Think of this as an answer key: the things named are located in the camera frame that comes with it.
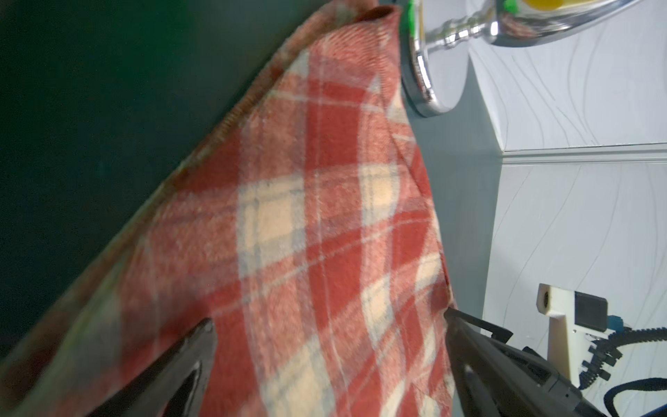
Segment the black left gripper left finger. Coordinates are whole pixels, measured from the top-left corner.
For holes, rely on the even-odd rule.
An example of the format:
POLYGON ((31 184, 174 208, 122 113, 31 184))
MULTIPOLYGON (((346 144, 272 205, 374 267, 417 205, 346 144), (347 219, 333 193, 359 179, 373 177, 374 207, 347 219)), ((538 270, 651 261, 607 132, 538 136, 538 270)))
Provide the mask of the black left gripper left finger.
POLYGON ((217 347, 210 318, 197 323, 92 416, 197 416, 217 347))

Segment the red plaid skirt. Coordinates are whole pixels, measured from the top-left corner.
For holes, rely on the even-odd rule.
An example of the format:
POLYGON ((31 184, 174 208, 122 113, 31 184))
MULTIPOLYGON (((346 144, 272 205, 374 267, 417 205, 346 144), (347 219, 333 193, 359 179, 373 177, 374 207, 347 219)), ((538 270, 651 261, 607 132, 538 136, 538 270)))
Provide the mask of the red plaid skirt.
POLYGON ((88 415, 207 318, 204 416, 450 415, 453 294, 400 21, 314 12, 2 361, 2 415, 88 415))

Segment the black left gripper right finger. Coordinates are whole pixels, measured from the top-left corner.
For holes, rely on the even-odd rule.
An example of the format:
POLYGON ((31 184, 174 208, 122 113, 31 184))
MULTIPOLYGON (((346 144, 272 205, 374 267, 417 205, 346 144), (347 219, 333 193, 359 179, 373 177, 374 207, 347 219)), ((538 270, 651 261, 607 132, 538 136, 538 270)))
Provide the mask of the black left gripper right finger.
POLYGON ((512 332, 458 309, 444 312, 446 351, 465 416, 602 416, 569 379, 512 332))

